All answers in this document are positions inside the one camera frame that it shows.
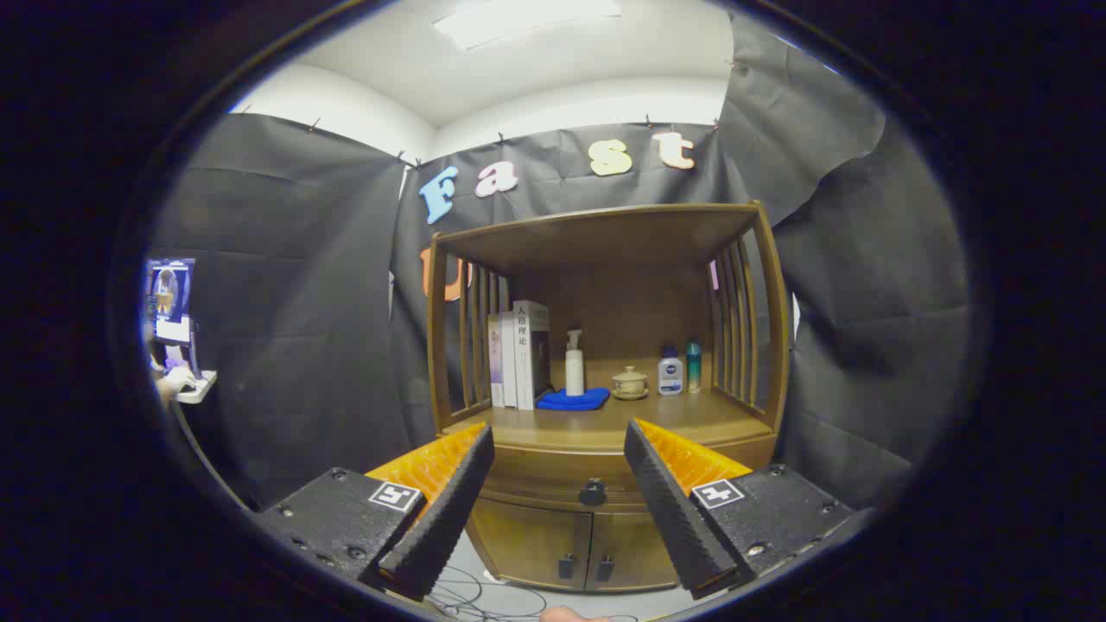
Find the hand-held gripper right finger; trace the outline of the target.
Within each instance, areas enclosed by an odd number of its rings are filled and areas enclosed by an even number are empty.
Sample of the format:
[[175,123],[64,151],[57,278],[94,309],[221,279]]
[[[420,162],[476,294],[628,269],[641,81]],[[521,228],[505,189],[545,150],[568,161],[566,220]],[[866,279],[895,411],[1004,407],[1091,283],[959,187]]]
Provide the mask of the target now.
[[633,418],[624,455],[692,598],[747,585],[845,538],[856,512],[799,470],[759,470]]

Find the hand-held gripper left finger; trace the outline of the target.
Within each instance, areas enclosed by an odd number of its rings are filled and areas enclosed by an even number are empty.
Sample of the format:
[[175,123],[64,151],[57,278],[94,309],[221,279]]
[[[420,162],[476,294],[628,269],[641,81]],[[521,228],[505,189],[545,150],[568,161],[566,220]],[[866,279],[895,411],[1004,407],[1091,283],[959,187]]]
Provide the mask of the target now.
[[324,569],[420,601],[434,589],[493,467],[484,422],[367,473],[328,468],[259,514]]

